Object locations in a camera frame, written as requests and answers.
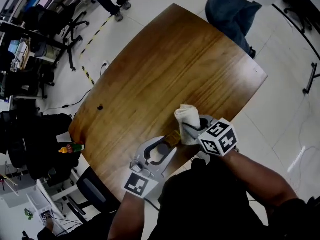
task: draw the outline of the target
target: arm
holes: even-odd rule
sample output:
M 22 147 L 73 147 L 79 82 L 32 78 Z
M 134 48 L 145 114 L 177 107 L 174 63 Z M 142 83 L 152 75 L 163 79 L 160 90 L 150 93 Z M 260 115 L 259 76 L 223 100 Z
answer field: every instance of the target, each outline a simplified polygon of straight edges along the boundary
M 109 240 L 140 240 L 145 226 L 145 201 L 126 193 L 112 222 Z
M 222 157 L 222 160 L 233 174 L 245 184 L 248 192 L 265 207 L 268 217 L 275 207 L 288 200 L 298 198 L 282 176 L 235 150 Z

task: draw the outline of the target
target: black shirt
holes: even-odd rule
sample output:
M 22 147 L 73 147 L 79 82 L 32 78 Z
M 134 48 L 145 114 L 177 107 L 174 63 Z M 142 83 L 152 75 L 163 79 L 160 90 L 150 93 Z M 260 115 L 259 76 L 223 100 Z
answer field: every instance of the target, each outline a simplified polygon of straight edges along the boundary
M 313 234 L 314 209 L 303 200 L 277 207 L 269 226 L 264 226 L 250 207 L 245 188 L 220 159 L 194 167 L 166 183 L 150 240 L 307 239 Z

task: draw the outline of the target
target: white tile floor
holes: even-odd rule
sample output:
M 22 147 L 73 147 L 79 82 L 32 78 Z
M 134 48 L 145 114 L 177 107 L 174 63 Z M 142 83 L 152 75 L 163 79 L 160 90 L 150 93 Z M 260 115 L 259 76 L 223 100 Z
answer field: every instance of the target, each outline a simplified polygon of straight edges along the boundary
M 132 8 L 122 22 L 112 18 L 79 58 L 81 51 L 96 31 L 109 17 L 101 7 L 91 5 L 85 17 L 89 27 L 80 27 L 77 34 L 84 38 L 73 50 L 76 72 L 71 72 L 65 56 L 56 70 L 55 87 L 48 87 L 48 100 L 40 101 L 42 111 L 72 104 L 92 88 L 81 70 L 84 66 L 92 78 L 98 81 L 104 60 L 110 63 L 122 49 L 159 13 L 176 3 L 206 20 L 204 12 L 207 0 L 131 0 Z M 313 45 L 320 51 L 320 36 L 307 32 Z M 318 59 L 308 43 L 287 20 L 273 7 L 263 7 L 257 14 L 247 39 L 257 50 L 256 62 L 268 74 L 268 79 L 247 106 L 233 120 L 238 133 L 240 151 L 251 159 L 275 170 L 290 182 L 298 195 L 308 200 L 320 195 L 320 80 L 316 81 L 308 96 L 303 95 L 310 74 L 311 63 Z M 52 109 L 45 114 L 66 113 L 74 115 L 79 105 L 67 109 Z M 293 170 L 291 164 L 302 148 L 306 152 Z M 88 164 L 81 158 L 79 171 Z M 189 170 L 187 163 L 177 173 Z M 161 189 L 151 193 L 156 204 Z M 261 205 L 251 202 L 263 223 L 266 213 Z M 158 214 L 149 205 L 145 209 L 146 225 L 143 239 L 152 232 Z

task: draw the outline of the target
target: wooden table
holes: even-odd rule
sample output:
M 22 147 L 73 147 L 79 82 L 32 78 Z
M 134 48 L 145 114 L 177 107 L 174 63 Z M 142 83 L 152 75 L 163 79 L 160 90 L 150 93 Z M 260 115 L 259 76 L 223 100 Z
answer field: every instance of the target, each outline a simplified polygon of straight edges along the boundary
M 203 19 L 173 4 L 109 66 L 77 112 L 69 132 L 83 141 L 93 170 L 120 200 L 123 173 L 145 141 L 179 125 L 181 104 L 231 121 L 267 75 L 241 48 Z M 199 147 L 181 146 L 173 173 Z

